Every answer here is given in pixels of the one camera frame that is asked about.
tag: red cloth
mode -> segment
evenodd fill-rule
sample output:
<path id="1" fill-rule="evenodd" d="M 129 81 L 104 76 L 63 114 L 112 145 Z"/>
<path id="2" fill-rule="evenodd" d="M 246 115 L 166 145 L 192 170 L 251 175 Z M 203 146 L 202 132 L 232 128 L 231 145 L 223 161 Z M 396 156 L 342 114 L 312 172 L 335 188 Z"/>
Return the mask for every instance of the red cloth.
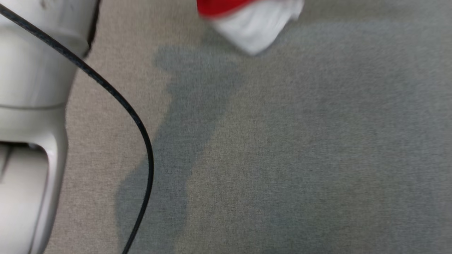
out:
<path id="1" fill-rule="evenodd" d="M 226 15 L 256 0 L 197 0 L 198 12 L 207 18 Z"/>

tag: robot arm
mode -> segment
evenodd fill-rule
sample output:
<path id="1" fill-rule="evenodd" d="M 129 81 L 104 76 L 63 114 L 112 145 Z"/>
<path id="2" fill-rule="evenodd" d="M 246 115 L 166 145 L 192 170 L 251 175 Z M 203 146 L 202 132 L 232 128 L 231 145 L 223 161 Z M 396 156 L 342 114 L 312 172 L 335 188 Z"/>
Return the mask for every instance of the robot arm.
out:
<path id="1" fill-rule="evenodd" d="M 99 1 L 0 0 L 85 56 Z M 66 163 L 66 104 L 77 71 L 64 56 L 0 15 L 0 253 L 41 254 Z"/>

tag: white cloth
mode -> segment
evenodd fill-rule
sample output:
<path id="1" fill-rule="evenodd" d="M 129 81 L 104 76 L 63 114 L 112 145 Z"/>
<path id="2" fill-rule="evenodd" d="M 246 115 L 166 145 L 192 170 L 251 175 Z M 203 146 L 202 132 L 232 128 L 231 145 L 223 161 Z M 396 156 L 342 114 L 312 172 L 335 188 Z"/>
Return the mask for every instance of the white cloth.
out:
<path id="1" fill-rule="evenodd" d="M 268 48 L 290 20 L 296 20 L 304 0 L 259 0 L 231 15 L 210 21 L 239 49 L 256 55 Z"/>

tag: floor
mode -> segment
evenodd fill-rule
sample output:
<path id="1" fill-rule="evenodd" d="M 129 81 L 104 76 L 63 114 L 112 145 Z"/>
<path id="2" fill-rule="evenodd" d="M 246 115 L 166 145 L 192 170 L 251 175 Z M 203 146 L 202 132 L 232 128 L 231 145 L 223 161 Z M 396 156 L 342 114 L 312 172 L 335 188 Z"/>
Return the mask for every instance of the floor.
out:
<path id="1" fill-rule="evenodd" d="M 155 149 L 131 254 L 452 250 L 452 2 L 307 0 L 257 57 L 195 0 L 108 0 L 87 62 Z M 126 111 L 83 73 L 46 254 L 120 253 L 146 186 Z"/>

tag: wire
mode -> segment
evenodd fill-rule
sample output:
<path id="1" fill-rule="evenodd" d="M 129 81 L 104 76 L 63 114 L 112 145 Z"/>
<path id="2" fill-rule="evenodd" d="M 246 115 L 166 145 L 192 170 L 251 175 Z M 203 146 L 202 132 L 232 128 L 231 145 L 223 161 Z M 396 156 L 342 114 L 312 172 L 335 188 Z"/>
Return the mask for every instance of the wire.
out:
<path id="1" fill-rule="evenodd" d="M 41 41 L 46 43 L 47 45 L 51 46 L 53 49 L 58 51 L 60 54 L 62 54 L 64 57 L 66 57 L 68 60 L 70 60 L 73 64 L 75 64 L 77 67 L 79 67 L 82 71 L 84 71 L 88 76 L 93 78 L 99 85 L 104 87 L 113 97 L 127 110 L 127 112 L 130 114 L 130 116 L 133 118 L 135 123 L 138 126 L 138 129 L 140 129 L 140 133 L 143 136 L 144 143 L 146 145 L 146 151 L 147 151 L 147 158 L 148 158 L 148 164 L 149 164 L 149 175 L 147 180 L 147 187 L 146 187 L 146 193 L 143 198 L 143 203 L 141 205 L 140 213 L 138 214 L 137 221 L 135 222 L 135 225 L 133 227 L 133 230 L 129 236 L 129 239 L 126 243 L 126 246 L 124 247 L 124 250 L 122 251 L 122 254 L 127 254 L 133 240 L 135 239 L 135 236 L 137 235 L 138 228 L 140 227 L 141 221 L 143 220 L 144 214 L 146 212 L 147 204 L 149 202 L 149 198 L 151 196 L 151 190 L 152 190 L 152 183 L 154 182 L 154 156 L 152 153 L 152 145 L 151 141 L 149 139 L 149 135 L 147 134 L 146 128 L 141 121 L 140 117 L 137 115 L 135 110 L 132 108 L 132 106 L 127 102 L 127 100 L 107 81 L 105 80 L 101 75 L 99 75 L 93 68 L 91 68 L 89 65 L 87 65 L 82 59 L 80 59 L 76 54 L 72 53 L 69 49 L 67 49 L 65 46 L 61 45 L 58 41 L 50 37 L 48 34 L 25 20 L 24 18 L 17 15 L 15 12 L 11 11 L 10 9 L 6 8 L 3 4 L 0 4 L 0 14 L 5 16 L 7 19 L 11 20 L 12 22 L 16 23 L 23 29 L 30 32 L 32 35 L 39 38 Z"/>

